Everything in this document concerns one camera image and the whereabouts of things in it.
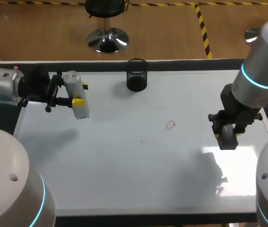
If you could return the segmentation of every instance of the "white tabletop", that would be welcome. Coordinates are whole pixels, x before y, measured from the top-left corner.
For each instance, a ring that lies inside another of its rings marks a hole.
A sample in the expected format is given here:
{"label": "white tabletop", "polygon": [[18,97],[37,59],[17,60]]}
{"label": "white tabletop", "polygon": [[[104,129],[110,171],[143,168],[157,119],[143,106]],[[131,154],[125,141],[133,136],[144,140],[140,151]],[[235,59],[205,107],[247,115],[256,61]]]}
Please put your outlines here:
{"label": "white tabletop", "polygon": [[[268,122],[255,121],[237,150],[220,150],[208,114],[237,70],[82,73],[90,117],[29,102],[15,136],[43,175],[57,215],[255,212],[257,157]],[[58,96],[67,96],[63,88]],[[167,130],[173,120],[175,126]]]}

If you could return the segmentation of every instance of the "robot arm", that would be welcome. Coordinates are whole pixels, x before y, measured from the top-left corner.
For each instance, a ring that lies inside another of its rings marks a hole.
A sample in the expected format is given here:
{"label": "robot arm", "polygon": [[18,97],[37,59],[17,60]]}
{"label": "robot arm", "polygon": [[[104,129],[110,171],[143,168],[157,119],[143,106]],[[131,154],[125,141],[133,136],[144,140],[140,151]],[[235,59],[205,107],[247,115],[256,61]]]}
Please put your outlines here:
{"label": "robot arm", "polygon": [[[232,84],[221,93],[224,110],[209,115],[220,149],[235,149],[237,134],[247,125],[261,120],[260,108],[268,105],[268,22],[251,47],[247,59]],[[268,227],[268,143],[261,151],[256,171],[257,218],[261,227]]]}
{"label": "robot arm", "polygon": [[[68,98],[57,97],[58,90],[65,86]],[[88,89],[81,82],[79,74],[69,71],[57,72],[52,78],[49,75],[24,76],[19,70],[0,68],[0,101],[18,103],[26,107],[29,101],[46,103],[46,112],[56,105],[73,109],[77,119],[89,116],[89,109],[84,90]]]}
{"label": "robot arm", "polygon": [[268,22],[242,64],[232,84],[221,93],[224,110],[208,116],[220,149],[236,149],[236,136],[254,120],[262,120],[260,108],[268,105]]}

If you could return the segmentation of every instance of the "red rubber band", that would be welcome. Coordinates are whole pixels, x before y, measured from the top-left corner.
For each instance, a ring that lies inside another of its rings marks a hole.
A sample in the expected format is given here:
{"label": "red rubber band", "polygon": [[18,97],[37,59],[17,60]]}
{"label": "red rubber band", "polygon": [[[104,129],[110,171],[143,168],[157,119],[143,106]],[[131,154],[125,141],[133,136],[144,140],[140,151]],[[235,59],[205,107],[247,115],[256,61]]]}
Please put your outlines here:
{"label": "red rubber band", "polygon": [[[173,125],[172,125],[172,127],[168,128],[168,125],[169,125],[169,123],[171,123],[171,122],[173,122]],[[172,129],[173,126],[175,126],[175,125],[176,125],[176,123],[175,123],[174,121],[169,121],[169,122],[167,123],[167,125],[166,125],[166,129]]]}

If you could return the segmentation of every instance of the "silver metal cylinder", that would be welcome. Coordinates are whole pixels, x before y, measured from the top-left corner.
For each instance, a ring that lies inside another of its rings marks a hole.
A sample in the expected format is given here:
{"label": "silver metal cylinder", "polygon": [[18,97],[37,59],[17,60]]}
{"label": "silver metal cylinder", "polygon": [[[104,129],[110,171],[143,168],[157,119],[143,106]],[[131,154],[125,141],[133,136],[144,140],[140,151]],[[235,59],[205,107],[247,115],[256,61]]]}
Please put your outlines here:
{"label": "silver metal cylinder", "polygon": [[261,108],[268,105],[268,22],[241,66],[232,93],[245,106]]}
{"label": "silver metal cylinder", "polygon": [[107,34],[110,31],[110,19],[104,18],[104,32]]}
{"label": "silver metal cylinder", "polygon": [[18,83],[24,75],[21,71],[0,68],[0,101],[18,102]]}
{"label": "silver metal cylinder", "polygon": [[74,115],[77,119],[89,117],[90,111],[87,105],[85,91],[82,87],[80,75],[76,71],[68,71],[63,74],[64,86],[70,98],[81,99],[81,102],[72,102]]}

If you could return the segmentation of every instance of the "black mesh pencil holder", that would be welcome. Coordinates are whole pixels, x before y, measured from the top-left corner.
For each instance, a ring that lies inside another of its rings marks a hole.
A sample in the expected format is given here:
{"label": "black mesh pencil holder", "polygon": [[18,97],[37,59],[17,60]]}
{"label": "black mesh pencil holder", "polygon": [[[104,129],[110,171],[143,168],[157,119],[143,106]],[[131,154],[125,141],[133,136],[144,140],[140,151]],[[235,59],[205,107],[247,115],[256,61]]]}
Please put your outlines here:
{"label": "black mesh pencil holder", "polygon": [[135,58],[126,66],[126,86],[131,91],[143,91],[147,87],[147,62]]}

